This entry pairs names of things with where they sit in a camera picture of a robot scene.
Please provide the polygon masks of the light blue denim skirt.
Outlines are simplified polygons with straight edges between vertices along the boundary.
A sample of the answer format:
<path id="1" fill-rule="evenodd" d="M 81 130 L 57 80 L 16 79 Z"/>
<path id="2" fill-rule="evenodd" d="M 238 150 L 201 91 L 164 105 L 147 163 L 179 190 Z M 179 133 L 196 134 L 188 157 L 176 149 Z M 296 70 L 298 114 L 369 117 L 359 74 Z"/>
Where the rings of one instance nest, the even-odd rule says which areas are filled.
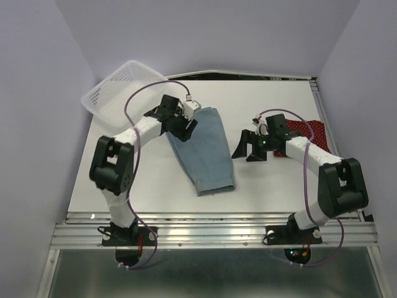
<path id="1" fill-rule="evenodd" d="M 188 141 L 167 134 L 177 161 L 198 196 L 234 191 L 233 161 L 218 110 L 206 107 L 195 114 L 195 120 L 197 125 Z"/>

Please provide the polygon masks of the red polka dot skirt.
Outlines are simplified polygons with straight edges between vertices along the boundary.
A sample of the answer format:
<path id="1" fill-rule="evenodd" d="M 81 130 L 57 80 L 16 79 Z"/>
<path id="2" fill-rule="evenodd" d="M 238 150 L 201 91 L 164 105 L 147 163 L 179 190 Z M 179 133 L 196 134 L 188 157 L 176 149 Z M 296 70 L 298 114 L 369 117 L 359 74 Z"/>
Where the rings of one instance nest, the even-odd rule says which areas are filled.
<path id="1" fill-rule="evenodd" d="M 287 125 L 292 132 L 301 133 L 307 139 L 312 136 L 311 130 L 302 121 L 287 119 Z M 328 142 L 326 139 L 325 125 L 319 120 L 309 120 L 308 125 L 311 127 L 314 137 L 312 142 L 326 152 L 330 153 Z"/>

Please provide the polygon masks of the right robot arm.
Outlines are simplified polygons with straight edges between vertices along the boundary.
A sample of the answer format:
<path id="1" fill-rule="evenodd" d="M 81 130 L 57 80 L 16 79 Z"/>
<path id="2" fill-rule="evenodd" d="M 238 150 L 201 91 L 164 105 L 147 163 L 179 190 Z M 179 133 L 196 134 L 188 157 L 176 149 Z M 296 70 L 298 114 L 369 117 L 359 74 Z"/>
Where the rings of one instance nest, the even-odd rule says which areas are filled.
<path id="1" fill-rule="evenodd" d="M 285 225 L 267 228 L 267 245 L 300 243 L 327 221 L 368 206 L 364 175 L 357 159 L 333 155 L 315 145 L 312 138 L 292 132 L 285 109 L 271 112 L 272 116 L 259 113 L 253 118 L 254 131 L 242 130 L 231 157 L 245 158 L 247 162 L 266 161 L 269 152 L 278 151 L 300 162 L 305 173 L 311 171 L 317 176 L 318 194 L 312 204 L 305 194 L 305 208 L 292 213 Z"/>

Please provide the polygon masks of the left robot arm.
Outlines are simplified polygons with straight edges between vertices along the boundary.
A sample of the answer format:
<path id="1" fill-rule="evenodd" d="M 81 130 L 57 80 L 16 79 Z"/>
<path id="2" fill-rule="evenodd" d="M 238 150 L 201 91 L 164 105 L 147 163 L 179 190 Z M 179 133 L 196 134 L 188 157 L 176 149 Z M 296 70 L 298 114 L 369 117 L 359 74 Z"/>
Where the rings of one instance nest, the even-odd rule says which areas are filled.
<path id="1" fill-rule="evenodd" d="M 138 238 L 138 219 L 128 206 L 127 195 L 136 175 L 134 162 L 142 146 L 165 132 L 182 142 L 190 139 L 198 122 L 194 115 L 201 109 L 197 101 L 184 102 L 164 95 L 160 105 L 146 112 L 132 128 L 114 136 L 98 139 L 89 178 L 104 195 L 110 211 L 109 227 L 100 228 L 107 240 L 126 245 Z"/>

